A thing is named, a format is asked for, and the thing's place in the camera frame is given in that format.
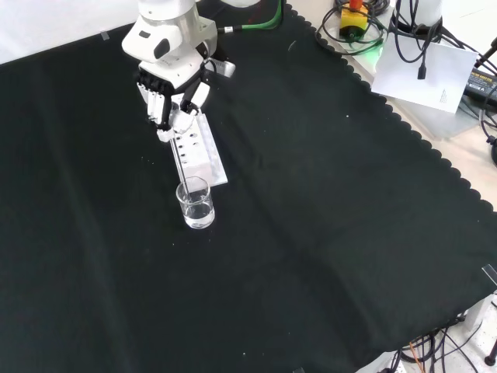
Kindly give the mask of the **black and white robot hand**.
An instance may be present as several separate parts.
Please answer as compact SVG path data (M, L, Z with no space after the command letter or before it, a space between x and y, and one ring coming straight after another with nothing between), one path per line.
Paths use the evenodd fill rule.
M145 102L148 122L160 141L170 142L188 131L209 95L202 58L173 58L138 65L136 83Z

